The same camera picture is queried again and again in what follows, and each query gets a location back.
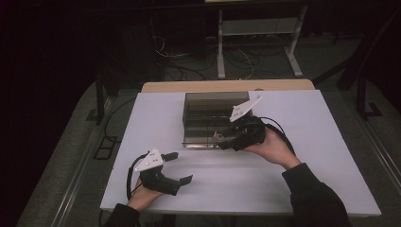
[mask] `gray floor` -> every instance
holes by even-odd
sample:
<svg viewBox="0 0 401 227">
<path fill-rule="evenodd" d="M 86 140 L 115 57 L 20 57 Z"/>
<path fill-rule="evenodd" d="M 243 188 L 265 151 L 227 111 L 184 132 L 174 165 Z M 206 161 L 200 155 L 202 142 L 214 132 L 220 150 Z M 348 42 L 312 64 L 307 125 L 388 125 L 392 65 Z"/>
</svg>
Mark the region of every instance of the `gray floor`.
<svg viewBox="0 0 401 227">
<path fill-rule="evenodd" d="M 358 40 L 338 41 L 333 44 L 333 39 L 332 36 L 301 38 L 295 56 L 305 78 L 313 79 L 345 60 L 358 44 Z M 292 79 L 289 63 L 282 51 L 288 42 L 288 37 L 276 36 L 228 40 L 230 48 L 225 49 L 225 54 L 232 56 L 228 58 L 233 64 L 229 60 L 225 62 L 227 79 L 244 79 L 251 73 L 249 79 Z M 249 61 L 255 64 L 253 70 L 237 48 L 248 54 Z M 253 58 L 251 53 L 259 53 L 260 50 L 262 52 L 258 58 Z M 176 65 L 205 70 L 201 70 L 200 75 L 188 70 L 181 72 L 176 67 L 169 68 L 166 71 L 166 80 L 202 80 L 202 77 L 217 79 L 214 56 L 215 52 L 203 60 L 193 58 L 191 60 L 194 61 L 189 63 L 183 62 L 190 61 L 189 59 L 174 59 L 171 62 Z M 366 125 L 373 129 L 383 147 L 400 166 L 401 116 L 373 84 L 368 84 L 368 101 L 375 103 L 383 116 L 371 117 L 368 122 L 361 121 L 355 113 L 355 89 L 349 92 L 339 91 L 335 86 L 339 76 L 340 72 L 318 84 L 317 89 L 323 92 L 340 132 L 383 214 L 375 218 L 352 218 L 352 223 L 354 226 L 364 227 L 399 226 L 400 192 L 394 186 L 386 167 L 377 158 L 375 144 L 366 132 Z M 124 92 L 119 97 L 109 99 L 107 117 L 112 110 L 131 98 L 135 98 L 135 91 Z M 95 100 L 95 86 L 91 86 L 79 101 L 18 226 L 98 225 L 99 205 L 118 146 L 114 148 L 109 161 L 92 159 L 106 124 L 103 121 L 97 126 L 94 121 L 87 120 L 89 112 L 96 108 Z M 134 101 L 129 102 L 113 115 L 107 127 L 109 135 L 122 138 L 133 104 Z M 103 213 L 103 222 L 108 215 L 108 212 Z M 148 219 L 155 220 L 157 217 L 150 216 Z M 249 218 L 244 226 L 269 226 L 269 221 Z"/>
</svg>

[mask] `wire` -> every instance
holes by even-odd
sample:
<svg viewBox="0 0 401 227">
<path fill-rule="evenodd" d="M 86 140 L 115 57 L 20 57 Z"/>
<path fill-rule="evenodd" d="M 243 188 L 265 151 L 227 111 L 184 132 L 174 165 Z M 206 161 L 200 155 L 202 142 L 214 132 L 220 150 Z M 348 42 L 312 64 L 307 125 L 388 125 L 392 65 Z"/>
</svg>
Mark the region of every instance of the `wire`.
<svg viewBox="0 0 401 227">
<path fill-rule="evenodd" d="M 282 132 L 284 135 L 286 135 L 286 133 L 284 132 L 283 128 L 281 127 L 281 125 L 280 125 L 277 121 L 275 121 L 275 120 L 273 120 L 273 119 L 271 119 L 271 118 L 269 118 L 269 117 L 264 117 L 264 116 L 259 117 L 259 118 L 260 118 L 260 119 L 268 119 L 269 121 L 274 122 L 274 123 L 280 128 L 281 132 Z"/>
<path fill-rule="evenodd" d="M 140 187 L 141 185 L 142 185 L 142 183 L 138 184 L 138 185 L 131 191 L 131 194 L 132 194 L 136 189 L 138 189 L 138 187 Z"/>
<path fill-rule="evenodd" d="M 247 79 L 249 79 L 249 78 L 253 75 L 253 64 L 251 63 L 251 61 L 250 61 L 250 59 L 248 58 L 248 56 L 247 56 L 242 50 L 240 50 L 240 49 L 238 49 L 238 48 L 237 48 L 237 50 L 238 50 L 239 52 L 241 52 L 241 53 L 245 56 L 245 58 L 247 58 L 248 63 L 250 64 L 250 67 L 251 67 L 252 72 L 250 73 L 250 75 L 249 75 L 247 78 L 245 78 L 245 80 L 247 80 Z"/>
<path fill-rule="evenodd" d="M 110 142 L 114 143 L 114 140 L 112 140 L 112 138 L 107 134 L 107 127 L 109 126 L 110 119 L 112 119 L 112 116 L 113 116 L 118 110 L 120 110 L 122 107 L 124 107 L 125 105 L 127 105 L 128 103 L 130 103 L 130 102 L 132 102 L 132 101 L 134 101 L 134 100 L 135 100 L 135 98 L 131 98 L 130 100 L 128 100 L 128 101 L 124 102 L 123 104 L 121 104 L 119 107 L 117 107 L 117 109 L 115 109 L 115 110 L 112 112 L 112 114 L 110 114 L 109 118 L 107 119 L 106 126 L 104 127 L 104 137 L 105 137 L 107 140 L 109 140 Z"/>
<path fill-rule="evenodd" d="M 132 180 L 132 172 L 133 172 L 133 168 L 135 167 L 136 163 L 139 162 L 139 160 L 145 158 L 148 155 L 148 153 L 146 154 L 142 154 L 141 156 L 139 156 L 137 159 L 135 159 L 135 161 L 133 161 L 131 167 L 128 169 L 128 176 L 127 176 L 127 199 L 130 200 L 133 191 L 135 191 L 140 185 L 136 186 L 135 189 L 133 189 L 133 191 L 131 190 L 131 180 Z"/>
</svg>

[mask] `dark background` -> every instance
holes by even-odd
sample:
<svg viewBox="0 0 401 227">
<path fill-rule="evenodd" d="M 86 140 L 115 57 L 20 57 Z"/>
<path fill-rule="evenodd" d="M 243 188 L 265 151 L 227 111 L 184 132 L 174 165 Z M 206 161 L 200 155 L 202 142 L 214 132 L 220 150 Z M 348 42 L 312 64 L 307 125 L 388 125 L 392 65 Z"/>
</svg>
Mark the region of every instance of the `dark background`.
<svg viewBox="0 0 401 227">
<path fill-rule="evenodd" d="M 87 8 L 110 6 L 108 1 L 90 0 L 0 3 L 1 226 L 17 223 L 79 98 L 96 77 L 107 75 L 110 94 L 123 86 L 140 87 L 146 81 L 160 80 L 163 62 L 153 51 L 154 32 L 199 55 L 204 48 L 203 38 L 217 32 L 211 25 L 217 18 L 215 11 L 179 15 L 159 12 L 157 18 L 162 23 L 150 29 L 149 20 L 154 14 L 88 14 L 78 10 L 77 2 Z M 149 3 L 110 2 L 110 7 L 116 9 Z M 398 6 L 398 1 L 338 3 L 311 6 L 303 35 L 362 32 L 372 37 Z M 230 15 L 246 13 L 233 10 Z M 385 40 L 377 45 L 374 58 L 370 58 L 371 68 L 364 69 L 366 77 L 387 91 L 385 96 L 398 110 L 400 25 L 398 16 L 383 36 Z M 387 65 L 385 79 L 377 75 L 383 64 Z"/>
</svg>

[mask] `cable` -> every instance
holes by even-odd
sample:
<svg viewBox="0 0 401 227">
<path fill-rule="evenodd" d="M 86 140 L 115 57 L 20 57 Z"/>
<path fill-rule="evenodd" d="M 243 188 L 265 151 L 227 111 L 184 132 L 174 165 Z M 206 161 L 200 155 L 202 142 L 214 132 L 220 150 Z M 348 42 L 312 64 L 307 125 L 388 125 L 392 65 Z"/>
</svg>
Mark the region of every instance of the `cable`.
<svg viewBox="0 0 401 227">
<path fill-rule="evenodd" d="M 138 187 L 140 187 L 141 185 L 142 185 L 142 183 L 138 184 L 138 185 L 131 191 L 131 194 L 132 194 L 136 189 L 138 189 Z"/>
<path fill-rule="evenodd" d="M 172 68 L 177 68 L 177 69 L 183 69 L 183 70 L 186 70 L 186 71 L 190 71 L 190 72 L 196 73 L 196 74 L 198 74 L 199 76 L 201 76 L 201 77 L 203 78 L 203 80 L 207 80 L 207 79 L 208 79 L 205 75 L 203 75 L 202 73 L 200 73 L 200 72 L 198 72 L 197 70 L 194 70 L 194 69 L 189 69 L 189 68 L 182 67 L 182 66 L 180 66 L 180 65 L 175 65 L 175 64 L 169 64 L 168 67 L 172 67 Z"/>
<path fill-rule="evenodd" d="M 249 78 L 253 75 L 253 64 L 251 63 L 251 61 L 250 61 L 250 59 L 248 58 L 248 56 L 247 56 L 242 50 L 240 50 L 240 49 L 238 49 L 238 48 L 237 48 L 237 50 L 238 50 L 239 52 L 241 52 L 241 53 L 245 56 L 245 58 L 247 58 L 248 63 L 250 64 L 250 67 L 251 67 L 252 72 L 250 73 L 250 75 L 249 75 L 247 78 L 245 78 L 245 80 L 247 80 L 247 79 L 249 79 Z"/>
<path fill-rule="evenodd" d="M 282 132 L 284 135 L 286 135 L 286 133 L 284 132 L 283 128 L 281 127 L 281 125 L 280 125 L 277 121 L 275 121 L 275 120 L 273 120 L 273 119 L 271 119 L 271 118 L 269 118 L 269 117 L 264 117 L 264 116 L 259 117 L 259 119 L 268 119 L 269 121 L 274 122 L 274 123 L 280 128 L 281 132 Z"/>
<path fill-rule="evenodd" d="M 135 159 L 135 161 L 133 161 L 131 167 L 128 169 L 128 176 L 127 176 L 127 199 L 130 200 L 133 191 L 135 191 L 140 185 L 136 186 L 135 189 L 133 189 L 133 191 L 131 190 L 131 179 L 132 179 L 132 172 L 133 172 L 133 168 L 135 167 L 136 163 L 139 162 L 139 160 L 145 158 L 148 154 L 142 154 L 141 156 L 139 156 L 137 159 Z"/>
<path fill-rule="evenodd" d="M 118 111 L 120 110 L 123 106 L 127 105 L 128 103 L 132 102 L 133 100 L 135 100 L 135 98 L 131 98 L 130 100 L 124 102 L 123 104 L 121 104 L 119 107 L 117 107 L 117 109 L 115 109 L 112 114 L 110 114 L 109 118 L 107 119 L 106 122 L 106 126 L 104 127 L 104 137 L 109 140 L 110 142 L 114 143 L 114 140 L 111 139 L 111 137 L 107 134 L 107 127 L 109 125 L 110 119 L 112 119 L 112 116 Z"/>
</svg>

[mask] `black cord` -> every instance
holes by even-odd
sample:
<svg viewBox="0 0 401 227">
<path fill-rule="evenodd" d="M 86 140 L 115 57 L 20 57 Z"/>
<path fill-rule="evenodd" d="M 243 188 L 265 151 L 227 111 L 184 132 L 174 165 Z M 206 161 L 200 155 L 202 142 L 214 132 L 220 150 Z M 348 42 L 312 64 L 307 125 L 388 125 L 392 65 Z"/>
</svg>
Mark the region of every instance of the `black cord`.
<svg viewBox="0 0 401 227">
<path fill-rule="evenodd" d="M 286 135 L 286 133 L 284 132 L 283 128 L 281 127 L 281 125 L 280 125 L 277 121 L 275 121 L 275 120 L 273 120 L 273 119 L 271 119 L 271 118 L 269 118 L 269 117 L 264 117 L 264 116 L 259 117 L 259 119 L 268 119 L 269 121 L 274 122 L 274 123 L 280 128 L 281 132 L 282 132 L 284 135 Z"/>
<path fill-rule="evenodd" d="M 201 76 L 203 78 L 203 80 L 208 80 L 208 78 L 204 74 L 202 74 L 202 73 L 200 73 L 200 72 L 198 72 L 197 70 L 194 70 L 194 69 L 189 69 L 189 68 L 182 67 L 180 65 L 175 65 L 175 64 L 169 64 L 168 67 L 177 68 L 177 69 L 183 69 L 183 70 L 186 70 L 186 71 L 189 71 L 189 72 L 193 72 L 193 73 L 198 74 L 199 76 Z"/>
<path fill-rule="evenodd" d="M 132 180 L 132 172 L 133 172 L 133 168 L 135 167 L 136 163 L 139 162 L 139 160 L 145 158 L 148 155 L 148 153 L 146 154 L 142 154 L 141 156 L 139 156 L 137 159 L 135 159 L 135 161 L 133 161 L 131 167 L 128 169 L 128 176 L 127 176 L 127 199 L 130 200 L 131 196 L 132 196 L 132 192 L 135 191 L 140 185 L 136 186 L 135 189 L 133 189 L 133 191 L 131 190 L 131 180 Z"/>
<path fill-rule="evenodd" d="M 140 187 L 141 185 L 142 185 L 142 183 L 138 184 L 138 185 L 131 191 L 131 194 L 132 194 L 136 189 L 138 189 L 138 187 Z"/>
<path fill-rule="evenodd" d="M 131 98 L 130 100 L 124 102 L 123 104 L 121 104 L 117 109 L 115 109 L 112 114 L 110 114 L 109 118 L 107 119 L 106 122 L 106 126 L 104 127 L 104 137 L 109 140 L 110 142 L 114 143 L 114 140 L 107 134 L 107 126 L 109 125 L 110 119 L 112 119 L 112 116 L 118 111 L 120 110 L 123 106 L 127 105 L 128 103 L 134 101 L 135 98 Z"/>
</svg>

